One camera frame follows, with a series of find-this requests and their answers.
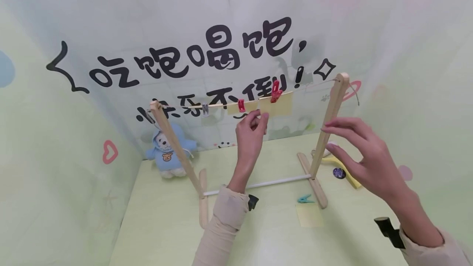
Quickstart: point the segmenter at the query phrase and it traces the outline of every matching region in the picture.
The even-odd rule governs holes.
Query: wooden drying rack
[[[326,114],[324,117],[324,124],[327,121],[330,121],[337,117],[338,111],[340,109],[340,105],[342,104],[343,97],[345,96],[345,92],[349,87],[349,76],[347,73],[339,73],[335,78],[335,84],[333,85],[332,91],[330,92],[330,101],[327,106]],[[179,161],[181,162],[184,170],[186,171],[187,176],[191,180],[192,185],[195,188],[195,191],[199,195],[199,222],[200,226],[205,229],[208,220],[208,197],[209,195],[215,194],[214,191],[207,192],[207,171],[206,169],[202,169],[199,172],[199,178],[197,178],[196,173],[194,172],[193,167],[189,159],[186,157],[186,153],[181,147],[179,140],[177,139],[172,127],[163,111],[163,105],[161,105],[158,101],[152,101],[150,104],[151,112],[156,119],[156,122],[159,125],[161,131],[165,134],[166,138],[168,139],[169,144],[171,145],[172,149],[176,152]],[[320,186],[317,178],[317,171],[319,169],[322,157],[324,156],[324,151],[329,140],[330,134],[321,132],[319,135],[319,139],[317,141],[317,147],[315,148],[315,152],[312,156],[312,164],[309,165],[309,161],[307,160],[305,154],[298,153],[297,156],[299,161],[301,162],[302,168],[304,169],[305,175],[293,177],[289,179],[283,180],[276,180],[271,182],[264,182],[261,184],[256,184],[252,186],[248,186],[247,188],[255,187],[255,186],[267,186],[273,184],[279,184],[284,182],[290,182],[295,180],[307,179],[314,191],[315,197],[317,198],[317,202],[322,209],[326,208],[328,205],[327,197]]]

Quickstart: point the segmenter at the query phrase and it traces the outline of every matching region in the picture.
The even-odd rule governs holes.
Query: stuffed bear
[[[184,132],[180,126],[177,124],[171,123],[172,130],[179,140],[181,147],[186,152],[187,157],[191,155],[191,151],[197,149],[197,142],[188,140],[184,137]],[[153,133],[153,148],[146,151],[146,158],[149,160],[155,160],[156,166],[159,169],[159,173],[163,178],[172,178],[174,176],[183,177],[186,175],[186,171],[181,165],[181,162],[177,158],[174,150],[169,144],[168,139],[164,133],[156,129]]]

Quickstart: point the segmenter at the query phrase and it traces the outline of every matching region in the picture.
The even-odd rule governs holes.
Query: white crossbar
[[[281,179],[281,180],[262,182],[262,183],[259,183],[259,184],[249,185],[249,186],[246,187],[246,189],[269,186],[269,185],[292,182],[292,181],[299,181],[299,180],[303,180],[303,179],[308,179],[310,177],[311,177],[311,175],[308,174],[308,175],[301,175],[301,176],[296,176],[296,177],[291,177],[291,178],[285,178],[285,179]],[[204,196],[215,195],[215,194],[218,194],[218,190],[204,192]]]

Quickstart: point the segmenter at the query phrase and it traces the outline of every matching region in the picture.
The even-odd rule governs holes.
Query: yellow sticky note
[[[296,211],[301,227],[316,228],[324,226],[318,204],[296,204]]]
[[[276,103],[271,103],[271,97],[259,99],[261,113],[269,113],[270,117],[292,115],[292,94],[282,94]]]
[[[248,101],[245,102],[245,112],[248,113],[250,111],[258,109],[258,101]],[[240,109],[238,108],[238,104],[227,105],[227,114],[234,115],[239,114]]]

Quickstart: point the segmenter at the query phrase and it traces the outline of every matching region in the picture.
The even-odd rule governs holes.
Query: beige sleeve
[[[193,266],[227,265],[234,238],[248,212],[248,201],[248,195],[222,186],[215,201],[214,215],[195,253]]]
[[[406,247],[401,251],[409,266],[472,266],[458,242],[448,232],[439,232],[444,238],[444,244],[438,248],[426,248],[411,241],[400,229],[401,239]]]

